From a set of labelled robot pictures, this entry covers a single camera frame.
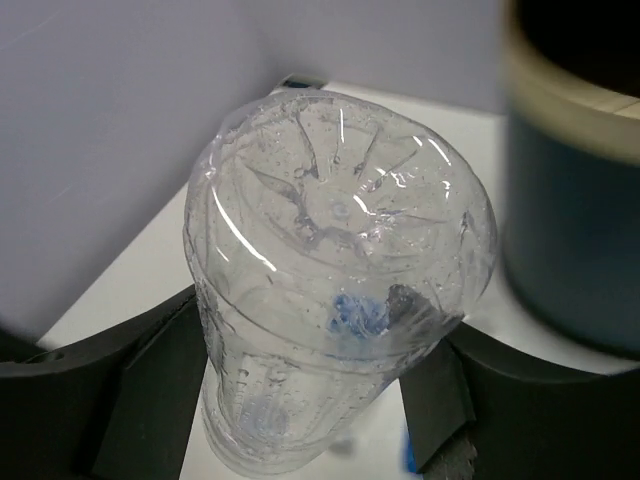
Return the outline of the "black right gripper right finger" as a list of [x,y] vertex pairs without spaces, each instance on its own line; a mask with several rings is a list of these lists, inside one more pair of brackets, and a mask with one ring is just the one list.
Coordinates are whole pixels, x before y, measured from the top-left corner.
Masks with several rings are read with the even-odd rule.
[[639,371],[576,370],[459,325],[400,379],[424,479],[636,479]]

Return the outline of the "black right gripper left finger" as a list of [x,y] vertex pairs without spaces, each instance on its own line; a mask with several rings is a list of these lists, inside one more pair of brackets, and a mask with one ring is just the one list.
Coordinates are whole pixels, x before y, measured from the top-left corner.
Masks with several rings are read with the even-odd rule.
[[53,350],[3,331],[2,478],[179,478],[206,359],[192,287]]

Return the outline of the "clear crushed bottle white cap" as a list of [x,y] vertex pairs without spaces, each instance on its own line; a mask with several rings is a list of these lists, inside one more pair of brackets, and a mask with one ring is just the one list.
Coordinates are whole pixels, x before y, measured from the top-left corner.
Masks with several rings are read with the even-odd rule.
[[260,478],[319,456],[484,293],[484,186],[427,126],[325,90],[230,114],[197,160],[183,241],[216,456]]

